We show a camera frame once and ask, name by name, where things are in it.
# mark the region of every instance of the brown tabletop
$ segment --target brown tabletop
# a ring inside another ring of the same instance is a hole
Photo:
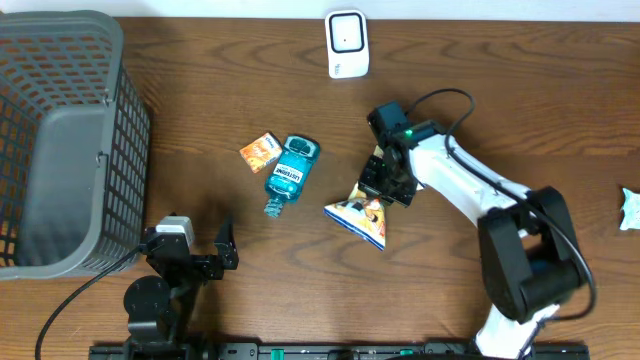
[[[595,313],[540,339],[585,341],[593,359],[640,357],[640,232],[618,230],[621,188],[640,190],[640,25],[369,21],[369,74],[332,80],[319,20],[120,23],[125,63],[156,113],[146,224],[189,216],[202,252],[227,214],[236,221],[240,266],[203,289],[193,330],[287,343],[473,336],[490,307],[478,238],[446,199],[423,191],[410,208],[389,208],[383,252],[322,213],[346,198],[375,146],[373,107],[459,87],[478,101],[460,144],[509,179],[557,188],[595,273]],[[448,125],[466,106],[443,95],[414,119]],[[276,220],[263,214],[273,165],[253,174],[238,154],[268,130],[322,146],[299,202]],[[122,297],[151,273],[141,262],[83,293],[43,358],[86,359],[94,343],[125,340]],[[85,281],[0,283],[0,358],[33,358],[47,317]]]

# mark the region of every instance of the blue liquid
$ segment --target blue liquid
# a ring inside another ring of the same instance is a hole
[[[267,215],[278,217],[284,204],[298,201],[318,155],[320,146],[315,142],[294,135],[287,138],[282,156],[264,184],[270,197],[264,208]]]

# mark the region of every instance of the blue bottle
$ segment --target blue bottle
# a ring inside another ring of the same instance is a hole
[[[287,138],[282,156],[264,184],[264,189],[270,196],[264,208],[265,214],[278,217],[285,203],[295,203],[298,200],[318,155],[320,146],[314,141],[295,135]]]

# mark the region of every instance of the basket bottom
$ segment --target basket bottom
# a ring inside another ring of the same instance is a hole
[[[84,241],[94,210],[104,119],[102,105],[82,105],[56,109],[42,120],[18,234],[17,265],[56,263]]]

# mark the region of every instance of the bottle label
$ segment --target bottle label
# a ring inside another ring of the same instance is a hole
[[[302,180],[302,171],[283,164],[276,165],[276,169],[273,170],[273,173],[291,181],[295,181],[297,184],[300,184],[300,181]]]

